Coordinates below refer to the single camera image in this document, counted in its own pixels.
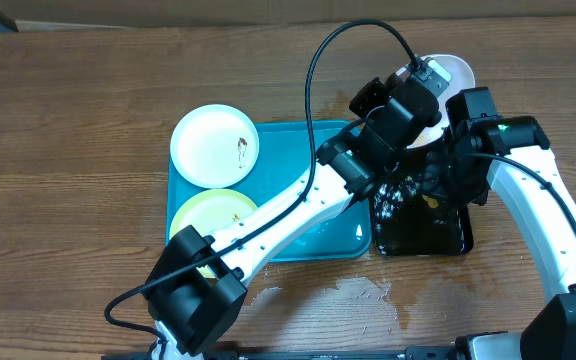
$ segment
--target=cable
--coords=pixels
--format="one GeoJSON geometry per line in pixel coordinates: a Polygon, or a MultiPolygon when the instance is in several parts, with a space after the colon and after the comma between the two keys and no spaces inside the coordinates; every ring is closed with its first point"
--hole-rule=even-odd
{"type": "Polygon", "coordinates": [[[524,173],[530,175],[530,177],[537,180],[537,182],[542,186],[543,189],[547,190],[550,193],[550,195],[553,197],[555,202],[559,205],[559,207],[561,208],[561,211],[564,213],[564,216],[566,217],[566,219],[568,220],[568,223],[570,224],[570,228],[572,229],[572,232],[575,234],[575,237],[576,237],[576,220],[575,220],[575,217],[572,215],[572,212],[570,212],[570,209],[568,208],[568,205],[566,205],[566,202],[564,201],[564,199],[561,198],[559,193],[554,189],[554,187],[552,186],[552,184],[549,181],[546,181],[546,179],[544,179],[539,174],[537,174],[536,172],[529,169],[527,166],[525,166],[525,165],[523,165],[523,164],[521,164],[515,160],[505,158],[503,156],[484,154],[484,153],[471,153],[471,154],[464,154],[464,155],[462,155],[462,157],[473,157],[473,158],[491,159],[491,160],[501,161],[501,162],[504,162],[506,164],[512,165],[512,166],[516,167],[517,169],[523,171],[524,173]]]}
{"type": "MultiPolygon", "coordinates": [[[[310,67],[308,69],[308,74],[306,76],[304,107],[305,107],[305,112],[306,112],[306,126],[308,128],[308,143],[310,146],[310,171],[308,173],[308,181],[306,182],[304,190],[297,197],[295,202],[293,202],[288,208],[286,208],[286,210],[282,211],[279,215],[274,217],[272,220],[270,220],[266,224],[255,229],[254,231],[252,231],[248,235],[244,236],[243,238],[237,239],[231,245],[223,248],[222,250],[215,252],[214,255],[211,255],[211,256],[208,256],[202,260],[193,262],[192,264],[190,264],[188,266],[185,266],[181,269],[173,271],[170,274],[161,276],[155,280],[151,280],[147,283],[139,285],[139,286],[137,286],[131,290],[128,290],[125,293],[117,296],[110,303],[108,303],[108,305],[104,309],[104,317],[106,318],[106,321],[108,321],[109,323],[116,325],[116,326],[120,326],[120,327],[124,327],[124,328],[128,328],[128,329],[133,329],[133,330],[145,331],[147,333],[150,333],[150,334],[157,336],[159,338],[161,345],[162,345],[161,352],[159,353],[159,358],[163,359],[163,353],[165,350],[167,339],[160,331],[158,331],[155,328],[149,327],[149,326],[144,326],[144,325],[130,323],[127,321],[117,320],[114,317],[112,317],[112,315],[110,314],[112,312],[112,310],[117,305],[119,305],[120,303],[122,303],[124,300],[126,300],[128,298],[131,298],[131,297],[133,297],[139,293],[142,293],[146,290],[149,290],[149,289],[161,284],[164,281],[175,278],[175,277],[182,275],[188,271],[191,271],[195,268],[205,266],[205,265],[209,264],[210,262],[217,260],[221,256],[241,247],[246,242],[250,241],[251,239],[255,238],[259,234],[263,233],[264,231],[266,231],[267,229],[269,229],[270,227],[272,227],[273,225],[275,225],[276,223],[281,221],[288,214],[290,214],[293,210],[295,210],[304,200],[306,200],[306,197],[308,196],[308,192],[310,191],[310,188],[312,187],[312,184],[313,184],[314,179],[315,179],[315,167],[317,165],[317,158],[316,158],[317,155],[316,155],[316,149],[315,149],[315,132],[314,132],[313,124],[312,124],[312,113],[310,110],[310,87],[312,85],[312,78],[313,78],[313,74],[315,72],[315,66],[317,65],[317,62],[319,61],[319,57],[323,53],[326,46],[328,46],[328,44],[335,37],[337,37],[337,35],[341,34],[342,32],[344,32],[350,28],[353,28],[356,26],[361,26],[361,25],[375,25],[375,26],[379,26],[383,29],[386,29],[388,32],[390,32],[392,35],[394,35],[397,38],[397,40],[399,40],[399,42],[401,43],[401,46],[404,48],[404,50],[406,51],[406,53],[410,57],[410,66],[412,67],[412,69],[415,70],[415,69],[419,68],[420,65],[417,61],[417,58],[415,57],[415,54],[410,49],[410,46],[408,46],[408,43],[406,43],[404,38],[399,34],[399,32],[397,32],[397,30],[395,30],[392,26],[386,24],[385,22],[382,22],[379,20],[371,20],[371,19],[352,21],[352,22],[349,22],[347,24],[340,26],[335,31],[333,31],[330,35],[328,35],[328,37],[319,46],[319,49],[317,49],[317,52],[313,56],[312,61],[310,62],[310,67]]],[[[346,126],[346,127],[348,127],[347,131],[350,131],[352,128],[359,126],[361,123],[365,122],[365,119],[362,119],[362,120],[357,120],[356,122],[348,124],[346,126]]]]}

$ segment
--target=tray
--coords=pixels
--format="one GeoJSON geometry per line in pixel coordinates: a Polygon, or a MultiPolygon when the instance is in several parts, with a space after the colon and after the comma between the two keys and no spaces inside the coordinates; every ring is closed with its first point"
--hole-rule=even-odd
{"type": "MultiPolygon", "coordinates": [[[[336,135],[346,124],[348,122],[344,120],[314,122],[316,145],[336,135]]],[[[259,133],[257,163],[248,176],[230,188],[261,206],[296,181],[308,167],[308,132],[304,121],[258,123],[255,127],[259,133]]],[[[166,243],[170,223],[177,210],[192,196],[204,190],[181,177],[170,161],[166,243]]],[[[371,240],[370,207],[365,201],[308,230],[272,262],[355,258],[368,250],[371,240]]]]}

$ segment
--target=brown wood tabletop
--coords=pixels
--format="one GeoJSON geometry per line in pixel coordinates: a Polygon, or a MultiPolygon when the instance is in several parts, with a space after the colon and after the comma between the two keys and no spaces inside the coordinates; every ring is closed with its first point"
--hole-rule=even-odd
{"type": "MultiPolygon", "coordinates": [[[[394,25],[419,54],[466,59],[500,113],[535,116],[576,200],[576,17],[394,25]]],[[[335,26],[0,35],[0,358],[145,350],[152,336],[113,327],[102,312],[144,281],[163,248],[174,126],[208,103],[255,121],[304,119],[306,69],[335,26]]],[[[357,90],[405,62],[382,30],[341,35],[316,70],[313,116],[353,119],[357,90]]],[[[377,350],[522,330],[544,305],[531,256],[496,196],[471,216],[467,256],[371,251],[270,265],[222,340],[377,350]],[[356,298],[364,289],[372,296],[356,298]]],[[[142,298],[115,314],[152,324],[142,298]]]]}

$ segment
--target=white plate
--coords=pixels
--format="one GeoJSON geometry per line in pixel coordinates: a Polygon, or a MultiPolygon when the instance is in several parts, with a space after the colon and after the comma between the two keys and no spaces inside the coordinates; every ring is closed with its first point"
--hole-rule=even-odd
{"type": "MultiPolygon", "coordinates": [[[[448,114],[446,113],[446,100],[457,95],[461,90],[475,87],[475,74],[473,74],[468,63],[462,58],[446,54],[426,55],[421,58],[425,59],[427,57],[435,59],[439,65],[446,69],[452,75],[452,80],[446,91],[439,95],[437,99],[439,102],[439,111],[441,111],[441,121],[431,128],[425,128],[415,142],[408,146],[409,149],[423,146],[439,139],[444,133],[443,128],[449,126],[448,114]]],[[[397,75],[401,75],[404,72],[406,72],[406,69],[401,68],[397,71],[397,75]]]]}
{"type": "Polygon", "coordinates": [[[252,121],[227,105],[206,105],[184,116],[170,139],[175,168],[194,185],[215,189],[246,177],[259,155],[252,121]]]}

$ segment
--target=blue object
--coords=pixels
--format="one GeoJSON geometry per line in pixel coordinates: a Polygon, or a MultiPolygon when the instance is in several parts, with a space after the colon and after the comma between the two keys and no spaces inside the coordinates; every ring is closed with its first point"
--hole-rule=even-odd
{"type": "MultiPolygon", "coordinates": [[[[347,124],[343,120],[315,121],[313,126],[317,147],[347,124]]],[[[261,206],[306,171],[310,150],[308,130],[303,121],[258,123],[255,127],[259,133],[257,162],[248,176],[230,188],[261,206]]],[[[179,175],[172,161],[168,174],[166,243],[177,210],[188,199],[205,190],[179,175]]],[[[354,258],[368,250],[371,240],[370,209],[365,201],[310,229],[272,259],[272,262],[354,258]]]]}

